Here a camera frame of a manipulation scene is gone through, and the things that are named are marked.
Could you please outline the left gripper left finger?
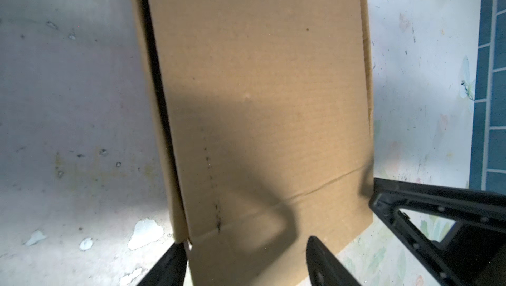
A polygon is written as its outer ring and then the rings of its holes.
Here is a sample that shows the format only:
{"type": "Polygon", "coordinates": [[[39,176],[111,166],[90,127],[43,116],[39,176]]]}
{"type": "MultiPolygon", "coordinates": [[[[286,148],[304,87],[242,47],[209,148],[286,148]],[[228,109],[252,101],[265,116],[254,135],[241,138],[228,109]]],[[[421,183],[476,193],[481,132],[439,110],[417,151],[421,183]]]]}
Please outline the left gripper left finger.
{"type": "Polygon", "coordinates": [[[187,264],[184,243],[174,243],[142,278],[138,286],[183,286],[187,264]]]}

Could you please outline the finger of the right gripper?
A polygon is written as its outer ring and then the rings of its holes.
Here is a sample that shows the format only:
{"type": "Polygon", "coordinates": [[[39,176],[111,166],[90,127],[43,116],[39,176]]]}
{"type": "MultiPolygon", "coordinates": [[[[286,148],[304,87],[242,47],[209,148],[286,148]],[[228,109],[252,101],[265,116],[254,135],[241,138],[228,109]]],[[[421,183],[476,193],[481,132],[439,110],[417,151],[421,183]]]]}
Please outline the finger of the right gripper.
{"type": "Polygon", "coordinates": [[[440,285],[505,284],[504,195],[376,178],[369,207],[440,285]],[[408,211],[454,225],[431,240],[408,211]]]}

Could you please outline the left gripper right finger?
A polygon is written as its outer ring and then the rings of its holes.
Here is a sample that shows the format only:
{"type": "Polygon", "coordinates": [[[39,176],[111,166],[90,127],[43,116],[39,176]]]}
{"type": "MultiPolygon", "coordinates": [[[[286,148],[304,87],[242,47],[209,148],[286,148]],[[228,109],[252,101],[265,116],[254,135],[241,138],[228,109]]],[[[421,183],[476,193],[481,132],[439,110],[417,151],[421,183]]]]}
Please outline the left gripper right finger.
{"type": "Polygon", "coordinates": [[[346,267],[316,236],[308,238],[306,264],[312,286],[360,286],[346,267]]]}

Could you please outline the brown cardboard box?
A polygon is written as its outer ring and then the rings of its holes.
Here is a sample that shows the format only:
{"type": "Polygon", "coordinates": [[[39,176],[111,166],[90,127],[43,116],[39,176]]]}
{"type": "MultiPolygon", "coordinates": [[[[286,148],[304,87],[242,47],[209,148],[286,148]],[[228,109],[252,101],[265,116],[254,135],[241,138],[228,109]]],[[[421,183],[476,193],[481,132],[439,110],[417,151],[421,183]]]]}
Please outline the brown cardboard box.
{"type": "Polygon", "coordinates": [[[372,222],[367,0],[132,0],[194,285],[297,285],[372,222]]]}

